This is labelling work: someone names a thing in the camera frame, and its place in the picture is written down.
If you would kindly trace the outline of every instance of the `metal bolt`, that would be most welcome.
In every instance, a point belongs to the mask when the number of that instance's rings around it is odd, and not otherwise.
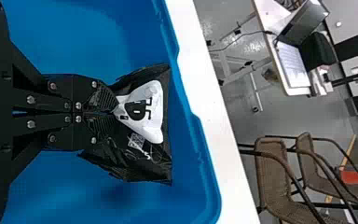
[[[36,128],[36,123],[33,120],[28,120],[27,127],[29,129],[34,129],[34,128]]]
[[[57,85],[56,85],[54,82],[51,82],[51,83],[50,83],[50,88],[51,88],[52,90],[56,91],[56,90],[57,90]]]
[[[30,95],[27,97],[27,103],[28,105],[34,105],[36,103],[36,99]]]
[[[48,138],[49,142],[56,142],[57,141],[57,137],[52,134],[49,138]]]
[[[12,150],[11,145],[3,145],[3,146],[1,147],[1,151],[4,152],[4,153],[11,152],[11,150]]]
[[[81,109],[81,103],[80,102],[76,103],[76,109]]]
[[[81,122],[81,116],[76,116],[76,123],[80,123]]]
[[[71,105],[70,105],[69,103],[65,103],[65,104],[63,105],[63,107],[64,107],[65,109],[70,109],[70,108],[71,108]]]
[[[11,75],[7,71],[2,71],[2,79],[6,81],[10,81]]]
[[[71,121],[71,117],[65,117],[65,123],[70,123]]]

